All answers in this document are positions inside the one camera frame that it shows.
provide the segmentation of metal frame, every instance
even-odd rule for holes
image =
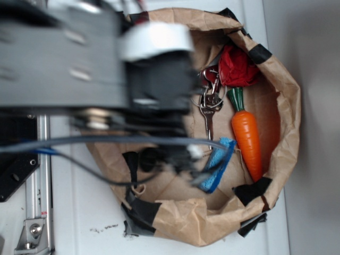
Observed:
[[[38,139],[49,138],[49,118],[38,117]],[[50,156],[40,156],[40,167],[26,181],[26,218],[14,254],[46,255],[54,251]]]

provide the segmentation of green carrot top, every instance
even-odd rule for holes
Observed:
[[[242,88],[232,88],[227,92],[228,98],[232,102],[235,111],[239,112],[244,110],[243,105],[243,89]]]

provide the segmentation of keys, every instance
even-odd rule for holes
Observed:
[[[204,118],[206,119],[207,138],[209,140],[213,140],[214,139],[213,116],[215,114],[215,111],[211,110],[210,108],[203,107],[200,107],[200,111],[203,114]]]
[[[211,66],[201,72],[202,88],[204,93],[200,99],[200,111],[206,121],[206,132],[209,140],[214,139],[213,116],[221,110],[223,99],[219,97],[221,83],[218,74],[218,66]]]
[[[205,80],[208,81],[212,87],[211,94],[207,94],[207,91],[205,95],[203,94],[204,95],[203,106],[215,108],[216,111],[219,111],[223,106],[223,99],[219,97],[221,82],[218,74],[218,66],[214,65],[208,67],[207,69],[203,70],[202,74]]]

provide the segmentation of white wall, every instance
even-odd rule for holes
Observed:
[[[299,161],[285,187],[291,254],[340,254],[340,1],[263,5],[269,49],[302,88]]]

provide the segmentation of screw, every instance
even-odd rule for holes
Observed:
[[[32,243],[31,243],[31,242],[25,243],[25,244],[24,244],[24,248],[25,248],[26,250],[32,249]]]
[[[86,44],[86,40],[85,37],[77,32],[74,32],[72,30],[65,30],[65,35],[67,38],[69,38],[69,40],[81,44],[81,45],[85,45]]]
[[[82,81],[91,81],[92,77],[88,70],[85,70],[81,67],[73,67],[70,69],[70,74],[76,79],[82,80]]]
[[[41,226],[39,224],[33,224],[31,227],[30,227],[30,232],[32,235],[40,235],[41,234],[41,231],[43,229],[41,228]]]

